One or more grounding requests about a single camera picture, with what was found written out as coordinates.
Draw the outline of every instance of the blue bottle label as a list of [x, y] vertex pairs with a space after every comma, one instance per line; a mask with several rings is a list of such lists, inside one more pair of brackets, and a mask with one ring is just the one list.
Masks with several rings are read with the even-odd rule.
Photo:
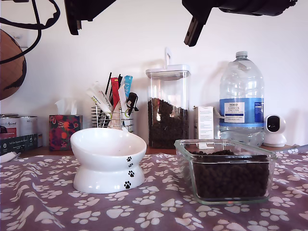
[[257, 128], [264, 126], [262, 98], [223, 99], [219, 101], [219, 125], [226, 127]]

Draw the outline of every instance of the floral tissue box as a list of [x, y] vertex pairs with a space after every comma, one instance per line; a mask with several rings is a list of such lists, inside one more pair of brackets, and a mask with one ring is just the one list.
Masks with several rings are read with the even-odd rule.
[[49, 150], [71, 150], [71, 136], [82, 129], [82, 115], [49, 116]]

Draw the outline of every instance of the black cable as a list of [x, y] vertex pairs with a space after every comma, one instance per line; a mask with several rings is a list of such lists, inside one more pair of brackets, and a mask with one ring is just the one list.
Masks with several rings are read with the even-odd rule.
[[18, 59], [22, 56], [24, 56], [25, 54], [29, 53], [30, 51], [32, 51], [38, 44], [38, 42], [40, 41], [41, 37], [42, 37], [42, 28], [41, 26], [43, 26], [45, 29], [52, 26], [53, 24], [55, 24], [55, 22], [59, 19], [59, 16], [60, 16], [60, 9], [58, 7], [58, 5], [53, 1], [53, 0], [49, 0], [51, 3], [54, 4], [57, 12], [54, 13], [53, 15], [56, 16], [55, 18], [52, 18], [52, 19], [48, 19], [47, 20], [47, 23], [46, 25], [42, 25], [40, 24], [40, 21], [39, 21], [39, 14], [38, 14], [38, 9], [37, 9], [37, 6], [36, 6], [36, 2], [35, 0], [32, 0], [32, 5], [33, 5], [33, 10], [34, 10], [34, 14], [35, 14], [35, 18], [36, 18], [36, 21], [37, 21], [37, 24], [19, 24], [19, 23], [12, 23], [12, 24], [17, 24], [15, 27], [19, 27], [19, 28], [25, 28], [24, 25], [32, 25], [32, 26], [35, 26], [35, 30], [38, 31], [38, 36], [37, 36], [37, 39], [35, 40], [35, 42], [25, 51], [19, 53], [18, 55], [15, 55], [9, 59], [5, 59], [5, 60], [2, 60], [0, 61], [0, 65], [1, 64], [5, 64], [5, 63], [8, 63], [8, 62], [11, 62], [15, 59]]

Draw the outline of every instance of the metal wire basket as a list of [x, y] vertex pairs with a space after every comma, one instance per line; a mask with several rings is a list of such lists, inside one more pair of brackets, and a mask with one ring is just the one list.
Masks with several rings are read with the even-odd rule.
[[[119, 128], [122, 130], [125, 127], [129, 132], [133, 132], [132, 126], [133, 124], [131, 121], [132, 118], [125, 118], [125, 113], [123, 112], [122, 108], [120, 108], [119, 112], [113, 113], [104, 113], [97, 105], [95, 107], [91, 107], [91, 121], [92, 121], [92, 128]], [[119, 118], [112, 118], [112, 114], [119, 114]], [[119, 125], [110, 125], [110, 121], [120, 121]]]

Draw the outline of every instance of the purple tablecloth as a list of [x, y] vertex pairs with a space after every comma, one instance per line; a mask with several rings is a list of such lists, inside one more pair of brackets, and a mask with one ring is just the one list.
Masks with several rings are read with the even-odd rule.
[[35, 156], [0, 166], [1, 230], [308, 230], [308, 147], [277, 153], [266, 203], [201, 205], [179, 178], [175, 156], [146, 155], [146, 182], [112, 194], [75, 191], [74, 156]]

